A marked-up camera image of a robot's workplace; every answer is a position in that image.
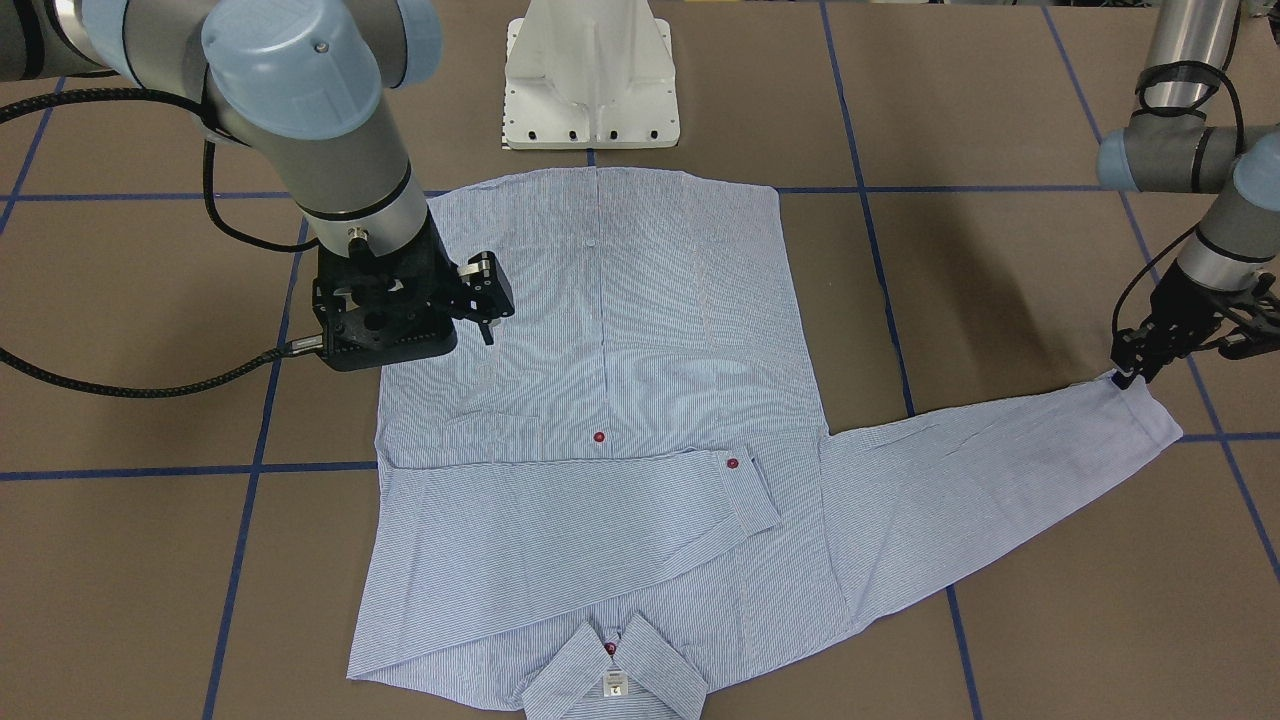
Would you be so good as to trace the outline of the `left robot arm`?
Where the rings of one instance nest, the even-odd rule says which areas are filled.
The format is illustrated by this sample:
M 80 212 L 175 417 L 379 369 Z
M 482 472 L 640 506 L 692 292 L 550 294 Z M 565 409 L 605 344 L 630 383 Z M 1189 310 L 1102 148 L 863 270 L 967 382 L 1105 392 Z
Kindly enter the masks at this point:
M 1242 5 L 1166 1 L 1135 81 L 1135 108 L 1100 145 L 1107 190 L 1197 193 L 1210 209 L 1156 256 L 1167 268 L 1146 318 L 1111 320 L 1112 380 L 1152 382 L 1201 351 L 1240 360 L 1279 346 L 1279 135 L 1249 126 L 1230 81 Z

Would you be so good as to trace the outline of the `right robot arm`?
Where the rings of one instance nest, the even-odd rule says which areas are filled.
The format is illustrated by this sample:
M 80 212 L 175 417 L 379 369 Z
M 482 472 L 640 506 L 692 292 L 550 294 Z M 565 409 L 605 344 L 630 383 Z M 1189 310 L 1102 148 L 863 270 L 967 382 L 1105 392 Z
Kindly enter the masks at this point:
M 515 311 L 493 252 L 453 263 L 385 100 L 442 59 L 430 1 L 5 1 L 3 79 L 119 76 L 13 102 L 12 120 L 60 104 L 143 101 L 262 155 L 314 233 L 320 336 L 294 342 L 352 372 L 449 354 L 457 324 L 486 345 Z

